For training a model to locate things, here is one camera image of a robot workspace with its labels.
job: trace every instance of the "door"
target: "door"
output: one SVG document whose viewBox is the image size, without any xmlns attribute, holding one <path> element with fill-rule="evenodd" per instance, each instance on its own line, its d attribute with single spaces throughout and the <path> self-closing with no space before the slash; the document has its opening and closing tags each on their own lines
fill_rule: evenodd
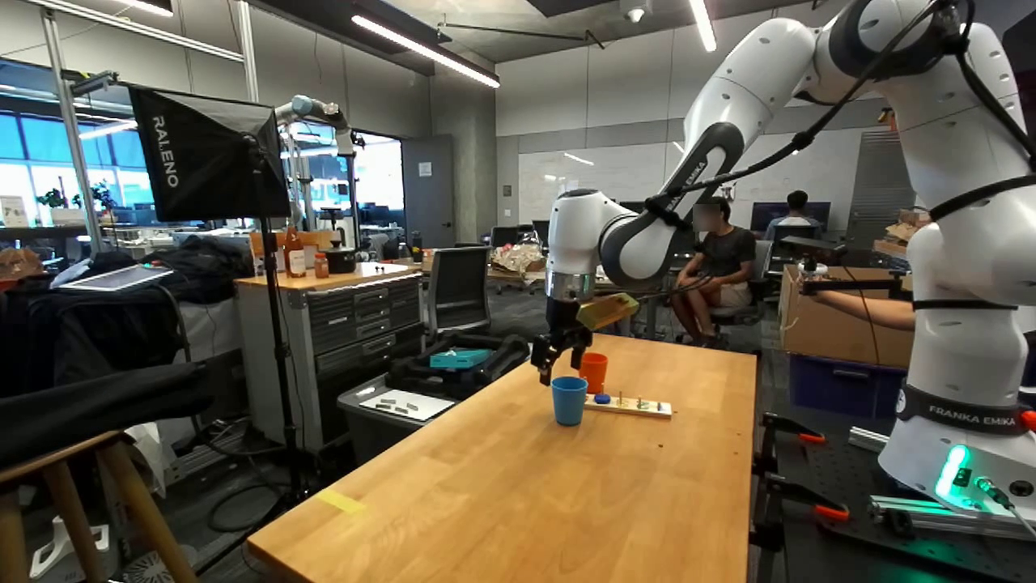
<svg viewBox="0 0 1036 583">
<path fill-rule="evenodd" d="M 405 148 L 408 182 L 408 236 L 420 235 L 426 247 L 454 247 L 454 141 L 414 141 Z"/>
</svg>

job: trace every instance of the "person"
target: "person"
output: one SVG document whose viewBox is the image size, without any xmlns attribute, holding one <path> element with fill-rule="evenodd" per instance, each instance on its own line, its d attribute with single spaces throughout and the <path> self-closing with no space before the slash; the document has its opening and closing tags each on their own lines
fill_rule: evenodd
<svg viewBox="0 0 1036 583">
<path fill-rule="evenodd" d="M 775 240 L 777 228 L 814 228 L 815 235 L 822 229 L 821 220 L 808 215 L 808 203 L 811 203 L 808 192 L 788 196 L 783 203 L 788 203 L 788 215 L 767 223 L 765 240 Z"/>
<path fill-rule="evenodd" d="M 868 299 L 833 290 L 815 293 L 814 299 L 852 319 L 874 320 L 877 328 L 914 330 L 914 304 L 900 299 Z"/>
<path fill-rule="evenodd" d="M 720 335 L 712 309 L 746 310 L 750 301 L 749 281 L 756 277 L 756 236 L 728 223 L 733 203 L 709 199 L 703 203 L 703 247 L 673 279 L 672 304 L 692 344 L 716 348 Z"/>
</svg>

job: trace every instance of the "ceiling light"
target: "ceiling light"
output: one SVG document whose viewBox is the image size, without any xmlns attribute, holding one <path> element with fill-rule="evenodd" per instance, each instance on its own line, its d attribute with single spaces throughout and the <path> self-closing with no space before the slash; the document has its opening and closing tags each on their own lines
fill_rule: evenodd
<svg viewBox="0 0 1036 583">
<path fill-rule="evenodd" d="M 573 152 L 563 152 L 570 161 L 580 161 L 580 167 L 594 167 L 594 159 L 580 159 L 580 155 L 573 155 Z"/>
<path fill-rule="evenodd" d="M 701 28 L 703 50 L 716 51 L 716 33 L 712 33 L 705 0 L 691 0 L 691 14 L 692 14 L 692 26 Z"/>
<path fill-rule="evenodd" d="M 174 35 L 168 28 L 143 26 L 143 22 L 134 22 L 128 17 L 89 10 L 80 3 L 67 3 L 67 0 L 28 0 L 28 3 L 36 3 L 41 10 L 78 17 L 78 20 L 105 22 L 105 26 L 134 33 L 134 35 L 160 39 L 160 43 L 168 43 L 168 47 L 178 47 L 178 50 L 203 51 L 203 55 L 214 55 L 214 58 L 247 63 L 240 51 L 231 51 L 231 50 L 219 50 L 219 47 L 209 47 L 209 43 L 198 43 L 198 39 L 188 39 L 188 35 Z"/>
<path fill-rule="evenodd" d="M 123 3 L 139 10 L 139 14 L 161 17 L 161 20 L 171 17 L 171 0 L 123 0 Z"/>
<path fill-rule="evenodd" d="M 644 14 L 647 14 L 644 8 L 633 8 L 633 10 L 624 10 L 624 20 L 630 20 L 630 22 L 642 22 Z"/>
<path fill-rule="evenodd" d="M 650 0 L 623 0 L 620 8 L 630 22 L 642 22 L 650 14 Z"/>
<path fill-rule="evenodd" d="M 369 33 L 377 33 L 377 35 L 383 35 L 383 39 L 388 39 L 388 43 L 395 43 L 395 47 L 402 47 L 402 50 L 410 50 L 410 51 L 436 63 L 436 64 L 447 64 L 447 68 L 454 68 L 454 72 L 461 72 L 461 74 L 465 74 L 465 77 L 474 77 L 474 81 L 478 81 L 486 88 L 500 88 L 500 81 L 494 74 L 483 74 L 483 72 L 477 72 L 477 68 L 470 68 L 470 64 L 463 64 L 463 63 L 458 63 L 458 58 L 450 58 L 444 51 L 435 51 L 435 50 L 395 33 L 395 28 L 385 28 L 385 26 L 379 26 L 379 22 L 372 22 L 372 20 L 361 17 L 361 14 L 353 14 L 353 22 L 369 28 Z"/>
</svg>

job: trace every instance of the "blue bin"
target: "blue bin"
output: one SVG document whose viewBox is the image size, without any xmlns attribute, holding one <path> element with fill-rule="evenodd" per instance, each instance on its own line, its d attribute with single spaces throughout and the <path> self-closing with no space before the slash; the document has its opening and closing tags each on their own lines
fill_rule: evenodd
<svg viewBox="0 0 1036 583">
<path fill-rule="evenodd" d="M 905 369 L 790 358 L 790 399 L 800 409 L 895 417 L 905 380 Z"/>
</svg>

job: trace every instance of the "table leg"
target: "table leg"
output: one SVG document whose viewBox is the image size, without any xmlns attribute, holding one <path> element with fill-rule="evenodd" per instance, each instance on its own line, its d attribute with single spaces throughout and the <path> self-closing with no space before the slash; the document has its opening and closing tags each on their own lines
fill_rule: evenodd
<svg viewBox="0 0 1036 583">
<path fill-rule="evenodd" d="M 72 483 L 67 463 L 51 463 L 41 470 L 46 491 L 51 492 L 51 501 L 67 527 L 75 556 L 89 578 L 89 583 L 105 583 L 105 560 L 99 554 L 95 536 L 92 536 L 92 519 L 86 512 L 86 501 L 78 498 L 78 491 Z"/>
<path fill-rule="evenodd" d="M 157 548 L 157 554 L 161 556 L 167 570 L 171 573 L 174 583 L 195 583 L 195 570 L 186 560 L 178 541 L 171 537 L 148 486 L 139 481 L 128 444 L 123 442 L 110 442 L 106 447 L 99 451 L 105 470 L 114 477 L 131 514 L 139 521 L 143 536 L 148 537 L 148 543 Z"/>
<path fill-rule="evenodd" d="M 0 583 L 28 583 L 21 491 L 0 486 Z"/>
</svg>

